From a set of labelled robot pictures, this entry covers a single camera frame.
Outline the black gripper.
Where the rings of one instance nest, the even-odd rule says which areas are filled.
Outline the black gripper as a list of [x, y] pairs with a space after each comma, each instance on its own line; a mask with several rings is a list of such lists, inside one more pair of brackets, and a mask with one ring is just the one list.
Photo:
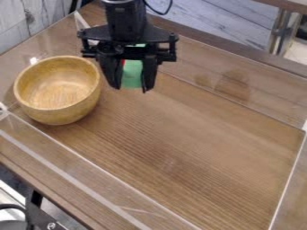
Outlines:
[[143, 93], [155, 87], [157, 63], [176, 60], [179, 36], [148, 21], [147, 0], [101, 0], [107, 23], [77, 32], [84, 58], [99, 57], [109, 86], [121, 88], [124, 64], [120, 59], [143, 59]]

